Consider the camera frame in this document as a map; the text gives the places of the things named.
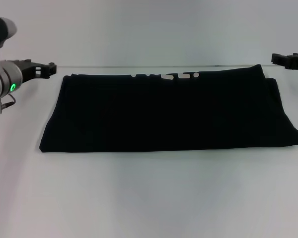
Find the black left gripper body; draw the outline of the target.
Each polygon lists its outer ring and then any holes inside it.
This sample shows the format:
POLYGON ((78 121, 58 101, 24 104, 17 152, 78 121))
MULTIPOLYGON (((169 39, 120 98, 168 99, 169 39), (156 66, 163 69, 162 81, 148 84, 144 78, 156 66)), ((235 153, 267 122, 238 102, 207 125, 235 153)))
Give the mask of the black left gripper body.
POLYGON ((14 60, 13 63, 20 69, 22 73, 22 80, 29 81, 37 78, 36 67, 37 63, 32 62, 30 59, 14 60))

